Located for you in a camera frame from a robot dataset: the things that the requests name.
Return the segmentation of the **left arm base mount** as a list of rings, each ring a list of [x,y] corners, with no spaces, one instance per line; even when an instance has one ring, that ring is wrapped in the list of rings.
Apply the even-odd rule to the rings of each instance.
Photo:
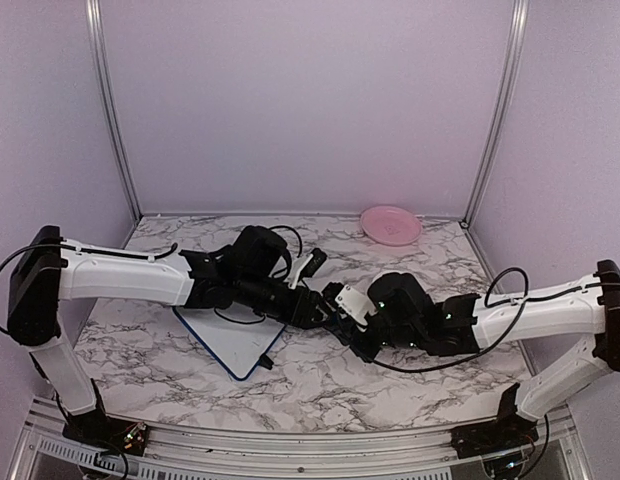
[[[64,426],[62,435],[79,443],[142,456],[149,433],[150,428],[144,422],[107,417],[95,421],[71,418]]]

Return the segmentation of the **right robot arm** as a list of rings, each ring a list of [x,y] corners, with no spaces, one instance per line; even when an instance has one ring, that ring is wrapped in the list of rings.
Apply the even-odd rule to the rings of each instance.
[[[620,270],[612,260],[575,281],[520,293],[469,293],[435,302],[410,273],[379,275],[367,291],[331,283],[322,295],[337,311],[343,340],[366,362],[385,347],[417,348],[447,357],[451,366],[472,361],[505,341],[578,334],[579,342],[531,379],[507,389],[485,438],[505,448],[525,425],[593,381],[620,372]]]

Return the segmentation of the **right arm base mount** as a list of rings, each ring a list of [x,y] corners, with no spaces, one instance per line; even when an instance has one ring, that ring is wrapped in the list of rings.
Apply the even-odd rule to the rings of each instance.
[[[451,446],[459,459],[483,456],[513,449],[539,439],[536,424],[527,420],[491,420],[450,431]]]

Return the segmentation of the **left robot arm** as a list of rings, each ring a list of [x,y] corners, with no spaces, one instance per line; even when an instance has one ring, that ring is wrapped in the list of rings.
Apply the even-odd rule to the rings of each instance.
[[[247,226],[232,244],[212,252],[172,245],[163,253],[145,253],[82,244],[46,225],[0,264],[0,273],[16,264],[0,333],[28,349],[54,388],[67,427],[106,445],[122,429],[78,362],[58,318],[60,301],[127,299],[217,310],[239,304],[283,325],[314,329],[328,321],[331,309],[302,281],[325,260],[319,249],[292,257],[287,242],[264,226]]]

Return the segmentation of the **small blue-framed whiteboard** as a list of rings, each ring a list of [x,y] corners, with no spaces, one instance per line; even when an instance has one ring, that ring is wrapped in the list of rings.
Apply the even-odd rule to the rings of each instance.
[[[273,369],[270,350],[285,330],[282,323],[240,305],[226,312],[183,307],[173,312],[234,380],[245,381],[258,368]]]

